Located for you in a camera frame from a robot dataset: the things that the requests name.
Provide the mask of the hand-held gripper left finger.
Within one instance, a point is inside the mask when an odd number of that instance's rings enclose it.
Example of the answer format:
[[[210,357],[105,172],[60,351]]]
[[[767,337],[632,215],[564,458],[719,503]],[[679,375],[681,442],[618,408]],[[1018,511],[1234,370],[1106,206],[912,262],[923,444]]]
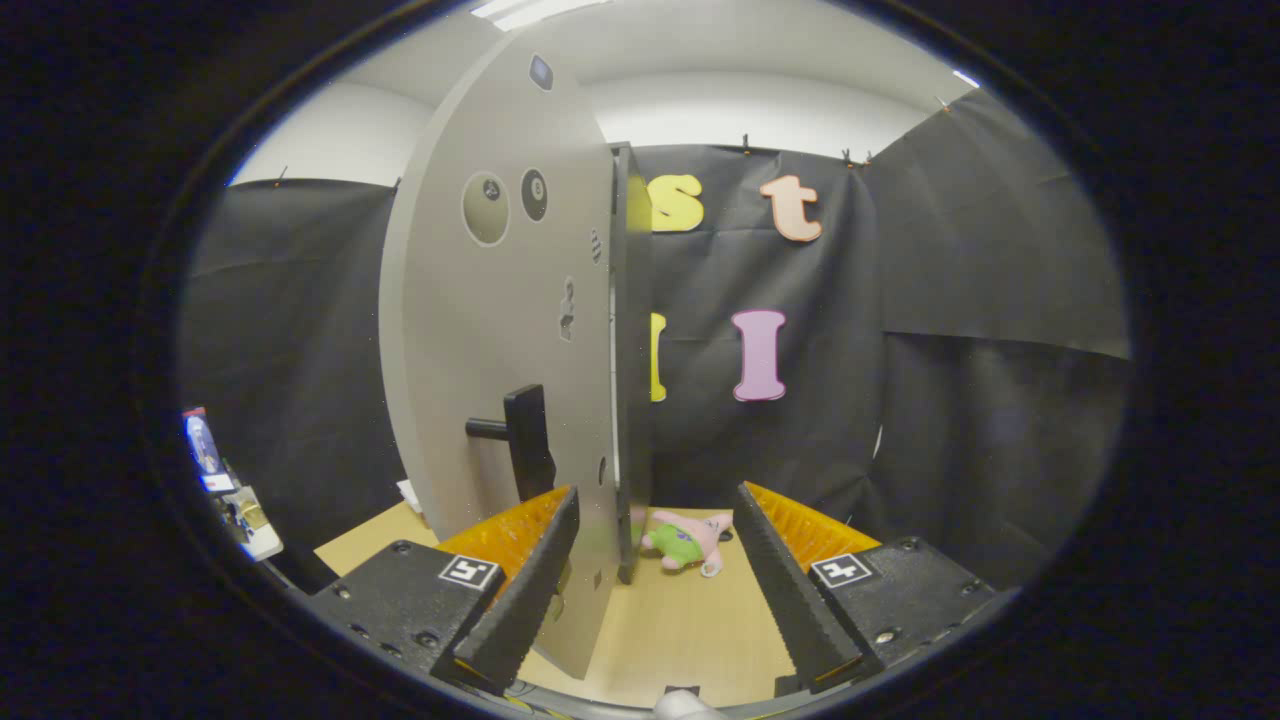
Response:
[[[394,539],[306,605],[410,675],[503,694],[538,638],[579,518],[577,489],[558,487],[435,547]]]

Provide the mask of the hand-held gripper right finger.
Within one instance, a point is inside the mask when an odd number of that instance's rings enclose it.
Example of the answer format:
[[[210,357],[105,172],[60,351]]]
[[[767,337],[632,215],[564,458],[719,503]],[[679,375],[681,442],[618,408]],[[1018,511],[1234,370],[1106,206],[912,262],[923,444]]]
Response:
[[[733,524],[812,693],[919,659],[1004,597],[920,537],[877,541],[750,482],[735,491]]]

